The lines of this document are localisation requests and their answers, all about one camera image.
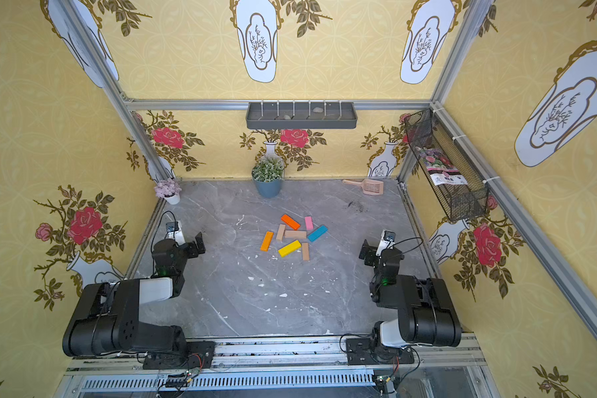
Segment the yellow block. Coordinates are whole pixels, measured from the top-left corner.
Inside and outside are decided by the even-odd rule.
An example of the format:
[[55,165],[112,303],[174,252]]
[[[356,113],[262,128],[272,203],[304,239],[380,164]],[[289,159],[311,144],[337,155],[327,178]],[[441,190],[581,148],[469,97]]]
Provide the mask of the yellow block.
[[281,257],[286,257],[287,255],[296,252],[302,247],[302,243],[299,240],[294,240],[288,245],[283,246],[278,250],[278,253]]

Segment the teal block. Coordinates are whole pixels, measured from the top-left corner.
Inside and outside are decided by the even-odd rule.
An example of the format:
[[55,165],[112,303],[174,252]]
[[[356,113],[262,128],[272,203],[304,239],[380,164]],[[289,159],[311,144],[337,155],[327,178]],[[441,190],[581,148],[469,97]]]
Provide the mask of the teal block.
[[318,238],[322,237],[325,233],[328,232],[328,227],[320,226],[313,230],[310,234],[307,235],[307,239],[310,242],[315,242]]

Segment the pink block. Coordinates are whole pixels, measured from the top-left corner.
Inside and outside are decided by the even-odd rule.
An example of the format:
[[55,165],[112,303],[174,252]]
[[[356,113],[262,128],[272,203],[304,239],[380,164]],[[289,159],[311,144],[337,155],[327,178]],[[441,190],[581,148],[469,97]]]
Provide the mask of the pink block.
[[304,223],[307,231],[311,232],[314,229],[313,218],[311,216],[305,217]]

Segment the red-orange block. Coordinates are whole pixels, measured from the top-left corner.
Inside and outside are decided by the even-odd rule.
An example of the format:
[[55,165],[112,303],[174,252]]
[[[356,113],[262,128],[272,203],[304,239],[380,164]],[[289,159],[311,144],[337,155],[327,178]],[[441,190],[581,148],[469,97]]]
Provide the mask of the red-orange block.
[[282,217],[280,217],[280,220],[282,220],[282,222],[285,223],[288,228],[291,228],[294,231],[299,230],[301,227],[301,225],[295,219],[287,214],[284,214]]

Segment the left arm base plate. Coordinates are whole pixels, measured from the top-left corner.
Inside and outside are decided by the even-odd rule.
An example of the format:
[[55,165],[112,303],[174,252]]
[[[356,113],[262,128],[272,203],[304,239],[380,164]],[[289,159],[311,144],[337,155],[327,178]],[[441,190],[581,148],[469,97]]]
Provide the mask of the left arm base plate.
[[214,341],[187,342],[182,351],[149,353],[144,358],[144,370],[207,369],[212,365],[217,344]]

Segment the amber orange block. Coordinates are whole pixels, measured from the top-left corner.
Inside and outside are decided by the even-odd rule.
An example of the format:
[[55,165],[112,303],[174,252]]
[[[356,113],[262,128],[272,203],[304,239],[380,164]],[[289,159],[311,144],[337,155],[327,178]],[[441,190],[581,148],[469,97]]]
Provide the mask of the amber orange block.
[[270,248],[270,244],[274,238],[274,232],[265,232],[264,240],[261,243],[260,250],[267,251]]

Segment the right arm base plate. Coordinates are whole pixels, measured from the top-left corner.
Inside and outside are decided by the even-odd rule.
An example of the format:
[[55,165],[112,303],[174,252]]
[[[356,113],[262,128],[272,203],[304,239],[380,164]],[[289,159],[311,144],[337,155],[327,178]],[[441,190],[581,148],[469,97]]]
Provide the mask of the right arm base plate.
[[346,354],[348,365],[411,365],[416,361],[413,352],[404,348],[387,348],[376,338],[345,335],[339,348]]

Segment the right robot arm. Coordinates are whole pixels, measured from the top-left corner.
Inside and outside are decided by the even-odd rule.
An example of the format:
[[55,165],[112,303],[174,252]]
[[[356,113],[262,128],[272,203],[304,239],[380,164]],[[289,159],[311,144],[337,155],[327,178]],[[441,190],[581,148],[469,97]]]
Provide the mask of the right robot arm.
[[419,279],[400,272],[404,253],[363,242],[359,259],[373,268],[369,283],[371,301],[379,308],[394,309],[396,318],[375,324],[371,340],[378,348],[411,345],[457,347],[462,327],[444,280]]

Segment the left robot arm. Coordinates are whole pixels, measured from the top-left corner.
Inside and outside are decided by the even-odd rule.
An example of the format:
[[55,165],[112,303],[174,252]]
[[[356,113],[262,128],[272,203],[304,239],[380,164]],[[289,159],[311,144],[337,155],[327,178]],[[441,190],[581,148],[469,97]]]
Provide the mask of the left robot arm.
[[68,357],[133,352],[185,358],[189,350],[182,329],[141,322],[139,307],[179,296],[187,262],[205,253],[202,233],[182,245],[163,239],[153,248],[151,277],[86,285],[63,336],[63,352]]

